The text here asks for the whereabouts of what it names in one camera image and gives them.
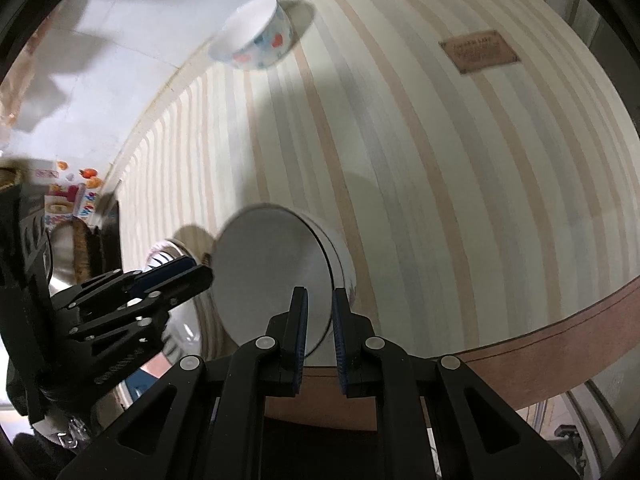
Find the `white plate blue leaves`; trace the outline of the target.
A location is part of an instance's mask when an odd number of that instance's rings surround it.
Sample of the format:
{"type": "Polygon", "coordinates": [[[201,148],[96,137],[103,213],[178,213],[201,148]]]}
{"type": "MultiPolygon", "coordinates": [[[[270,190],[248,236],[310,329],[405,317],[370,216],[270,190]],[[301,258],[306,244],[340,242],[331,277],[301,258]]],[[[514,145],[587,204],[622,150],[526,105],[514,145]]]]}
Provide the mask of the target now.
{"type": "MultiPolygon", "coordinates": [[[[196,258],[178,240],[165,238],[156,242],[145,260],[145,271],[189,256],[196,258]]],[[[196,354],[203,360],[212,360],[217,352],[217,322],[209,292],[186,299],[178,296],[170,300],[169,320],[163,332],[163,355],[170,364],[180,361],[189,354],[196,354]]]]}

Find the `steel wok pot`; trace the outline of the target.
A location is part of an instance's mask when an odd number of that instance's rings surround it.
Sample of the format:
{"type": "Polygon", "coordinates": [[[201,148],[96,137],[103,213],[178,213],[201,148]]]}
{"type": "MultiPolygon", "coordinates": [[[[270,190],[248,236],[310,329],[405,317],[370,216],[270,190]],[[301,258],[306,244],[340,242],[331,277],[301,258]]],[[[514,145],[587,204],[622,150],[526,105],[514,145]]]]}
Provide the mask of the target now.
{"type": "Polygon", "coordinates": [[[91,232],[77,218],[58,224],[50,234],[52,271],[50,293],[69,288],[92,278],[91,232]]]}

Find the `brown label sticker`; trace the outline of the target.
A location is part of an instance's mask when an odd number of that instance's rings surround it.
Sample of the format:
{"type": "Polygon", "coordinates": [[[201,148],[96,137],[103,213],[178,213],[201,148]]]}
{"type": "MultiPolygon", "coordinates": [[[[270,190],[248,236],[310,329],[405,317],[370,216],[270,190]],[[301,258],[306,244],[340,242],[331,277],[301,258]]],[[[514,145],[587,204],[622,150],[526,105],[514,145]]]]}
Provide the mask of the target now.
{"type": "Polygon", "coordinates": [[[476,73],[485,68],[521,61],[498,30],[451,37],[439,43],[460,74],[476,73]]]}

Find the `white bowl dark rim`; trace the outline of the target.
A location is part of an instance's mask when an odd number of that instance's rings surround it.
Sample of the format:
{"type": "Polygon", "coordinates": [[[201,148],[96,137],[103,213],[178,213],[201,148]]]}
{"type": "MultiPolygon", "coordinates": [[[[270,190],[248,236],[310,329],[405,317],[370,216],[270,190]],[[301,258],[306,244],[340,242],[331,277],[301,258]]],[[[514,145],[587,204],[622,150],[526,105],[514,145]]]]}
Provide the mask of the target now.
{"type": "Polygon", "coordinates": [[[236,344],[262,336],[270,318],[308,295],[305,364],[336,364],[332,297],[356,296],[352,256],[337,230],[309,212],[275,204],[249,206],[222,229],[212,252],[212,295],[222,327],[236,344]]]}

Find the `black gas stove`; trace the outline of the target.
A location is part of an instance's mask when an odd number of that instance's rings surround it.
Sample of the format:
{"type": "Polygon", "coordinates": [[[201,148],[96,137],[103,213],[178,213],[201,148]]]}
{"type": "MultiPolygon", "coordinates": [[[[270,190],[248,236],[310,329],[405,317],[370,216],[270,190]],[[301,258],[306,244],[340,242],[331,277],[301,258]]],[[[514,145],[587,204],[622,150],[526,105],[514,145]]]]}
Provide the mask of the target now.
{"type": "Polygon", "coordinates": [[[96,236],[96,268],[100,273],[115,271],[122,267],[120,247],[119,202],[114,195],[99,214],[98,224],[93,231],[96,236]]]}

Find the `striped table mat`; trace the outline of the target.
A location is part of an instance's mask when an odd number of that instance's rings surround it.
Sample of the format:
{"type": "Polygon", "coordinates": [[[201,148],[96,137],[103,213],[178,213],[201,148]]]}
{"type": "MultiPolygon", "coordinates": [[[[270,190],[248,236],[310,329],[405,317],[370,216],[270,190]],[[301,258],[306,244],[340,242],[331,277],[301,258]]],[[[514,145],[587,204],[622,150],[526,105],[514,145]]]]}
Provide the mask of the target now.
{"type": "Polygon", "coordinates": [[[544,0],[308,0],[268,70],[206,67],[117,189],[122,262],[206,252],[242,208],[341,234],[360,307],[416,353],[473,349],[591,307],[639,274],[639,139],[544,0]],[[460,74],[439,43],[498,30],[518,63],[460,74]]]}

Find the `white bowl colourful hearts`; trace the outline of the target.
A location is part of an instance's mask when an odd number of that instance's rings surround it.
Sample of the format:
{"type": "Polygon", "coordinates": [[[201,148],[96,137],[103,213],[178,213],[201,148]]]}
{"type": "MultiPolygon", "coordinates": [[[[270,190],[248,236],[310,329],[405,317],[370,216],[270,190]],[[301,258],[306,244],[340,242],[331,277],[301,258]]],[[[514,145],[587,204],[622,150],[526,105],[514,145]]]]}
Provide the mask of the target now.
{"type": "Polygon", "coordinates": [[[293,25],[278,0],[250,0],[226,19],[208,55],[238,70],[264,70],[288,52],[293,36],[293,25]]]}

